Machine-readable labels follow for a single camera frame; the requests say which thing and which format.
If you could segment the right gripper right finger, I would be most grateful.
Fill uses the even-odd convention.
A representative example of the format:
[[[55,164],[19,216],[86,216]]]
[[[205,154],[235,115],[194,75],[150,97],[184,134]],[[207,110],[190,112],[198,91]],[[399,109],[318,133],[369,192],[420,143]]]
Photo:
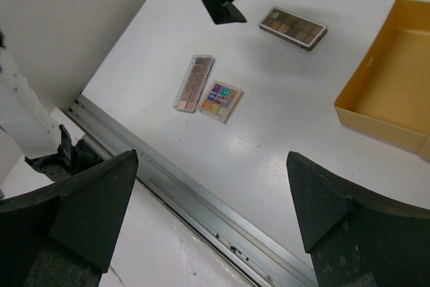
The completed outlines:
[[[377,194],[297,152],[286,161],[319,286],[428,286],[429,210]]]

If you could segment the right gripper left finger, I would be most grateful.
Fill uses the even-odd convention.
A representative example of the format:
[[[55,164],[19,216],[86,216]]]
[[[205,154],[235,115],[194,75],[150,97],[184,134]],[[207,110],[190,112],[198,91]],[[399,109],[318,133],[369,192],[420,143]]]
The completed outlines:
[[[130,150],[1,201],[2,286],[98,286],[138,170]]]

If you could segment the brown eyeshadow palette horizontal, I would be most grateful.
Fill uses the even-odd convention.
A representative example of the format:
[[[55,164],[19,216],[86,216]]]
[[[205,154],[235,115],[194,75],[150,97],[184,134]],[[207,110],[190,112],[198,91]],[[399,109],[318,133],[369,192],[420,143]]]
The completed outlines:
[[[260,20],[261,30],[311,51],[328,32],[327,25],[273,6]]]

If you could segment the nude eyeshadow palette vertical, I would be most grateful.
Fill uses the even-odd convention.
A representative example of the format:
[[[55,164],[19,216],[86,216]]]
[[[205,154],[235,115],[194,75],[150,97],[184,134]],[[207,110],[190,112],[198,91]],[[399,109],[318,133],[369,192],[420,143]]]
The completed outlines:
[[[210,55],[194,55],[179,88],[173,108],[180,112],[194,113],[215,58]]]

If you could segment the colourful square eyeshadow palette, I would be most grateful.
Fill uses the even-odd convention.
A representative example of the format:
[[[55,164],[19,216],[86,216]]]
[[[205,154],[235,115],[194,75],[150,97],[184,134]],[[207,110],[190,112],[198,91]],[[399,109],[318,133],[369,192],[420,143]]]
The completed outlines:
[[[227,83],[213,80],[198,105],[204,115],[225,123],[243,94],[243,90]]]

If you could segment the yellow bottom drawer unit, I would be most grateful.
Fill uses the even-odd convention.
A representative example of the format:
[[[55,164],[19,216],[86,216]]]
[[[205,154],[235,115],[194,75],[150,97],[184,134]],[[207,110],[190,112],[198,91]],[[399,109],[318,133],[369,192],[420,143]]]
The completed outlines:
[[[334,107],[345,127],[429,160],[429,2],[394,1]]]

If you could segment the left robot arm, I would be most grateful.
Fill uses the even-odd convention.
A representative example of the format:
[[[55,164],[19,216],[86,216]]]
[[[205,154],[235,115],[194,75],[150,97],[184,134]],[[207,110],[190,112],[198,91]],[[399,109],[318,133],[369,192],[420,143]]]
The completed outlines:
[[[246,18],[233,1],[202,3],[217,25],[245,23]],[[16,142],[26,163],[52,181],[61,181],[101,162],[99,157],[72,144],[66,127],[50,117],[5,46],[1,47],[1,130]]]

